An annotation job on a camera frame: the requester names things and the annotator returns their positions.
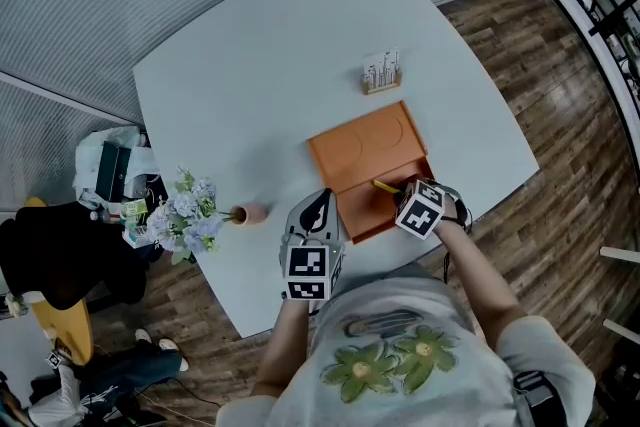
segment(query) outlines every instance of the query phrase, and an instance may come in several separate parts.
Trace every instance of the orange tray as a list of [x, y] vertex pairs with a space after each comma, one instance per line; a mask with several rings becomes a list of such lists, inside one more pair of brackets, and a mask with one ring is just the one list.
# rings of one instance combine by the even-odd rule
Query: orange tray
[[393, 184], [419, 173], [433, 178], [427, 148], [404, 102], [349, 121], [309, 139], [326, 187], [354, 244], [394, 226], [393, 195], [373, 180]]

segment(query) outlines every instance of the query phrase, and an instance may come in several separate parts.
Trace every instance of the shoe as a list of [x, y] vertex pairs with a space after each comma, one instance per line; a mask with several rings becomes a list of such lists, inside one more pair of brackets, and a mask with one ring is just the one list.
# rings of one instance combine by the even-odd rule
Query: shoe
[[176, 342], [171, 340], [171, 338], [163, 338], [158, 342], [158, 347], [160, 347], [163, 351], [179, 351], [178, 345]]
[[[162, 340], [160, 340], [158, 342], [158, 347], [160, 347], [160, 349], [163, 351], [180, 352], [180, 349], [178, 349], [178, 345], [176, 344], [176, 342], [174, 342], [170, 338], [163, 338]], [[180, 372], [186, 372], [187, 370], [189, 370], [189, 362], [186, 359], [182, 358], [182, 362], [180, 363]]]
[[153, 343], [151, 341], [151, 335], [144, 329], [136, 329], [136, 333], [134, 335], [136, 337], [136, 342], [144, 340], [145, 342]]

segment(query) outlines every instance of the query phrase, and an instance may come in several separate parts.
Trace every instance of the hand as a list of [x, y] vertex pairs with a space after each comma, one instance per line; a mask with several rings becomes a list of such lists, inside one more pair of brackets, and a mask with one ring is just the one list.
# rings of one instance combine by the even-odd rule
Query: hand
[[[454, 219], [458, 217], [456, 204], [453, 201], [453, 198], [447, 193], [445, 193], [444, 195], [444, 216], [453, 217]], [[440, 221], [438, 221], [438, 224], [436, 224], [435, 227], [433, 228], [434, 233], [440, 239], [442, 239], [441, 237], [442, 232], [452, 231], [452, 230], [453, 231], [462, 230], [464, 232], [464, 229], [458, 223], [455, 223], [453, 221], [446, 221], [443, 219], [440, 219]]]

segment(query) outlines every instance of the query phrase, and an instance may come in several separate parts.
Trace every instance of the white t-shirt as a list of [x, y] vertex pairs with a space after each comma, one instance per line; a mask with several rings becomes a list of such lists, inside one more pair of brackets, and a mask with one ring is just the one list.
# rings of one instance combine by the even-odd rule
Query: white t-shirt
[[87, 408], [80, 403], [79, 383], [66, 364], [58, 367], [60, 389], [27, 410], [36, 427], [72, 427], [82, 421]]
[[280, 398], [231, 402], [218, 427], [529, 427], [513, 376], [533, 370], [555, 386], [569, 427], [589, 417], [593, 375], [542, 317], [510, 324], [494, 353], [451, 289], [423, 278], [365, 285], [321, 315], [311, 354]]

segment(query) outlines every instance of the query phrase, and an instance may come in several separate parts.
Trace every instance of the pink vase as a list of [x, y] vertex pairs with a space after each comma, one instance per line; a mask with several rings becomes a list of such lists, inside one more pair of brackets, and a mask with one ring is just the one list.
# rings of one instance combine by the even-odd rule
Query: pink vase
[[231, 215], [234, 216], [232, 221], [236, 226], [248, 226], [250, 224], [259, 224], [267, 218], [268, 212], [265, 205], [259, 203], [245, 203], [237, 205], [231, 209]]

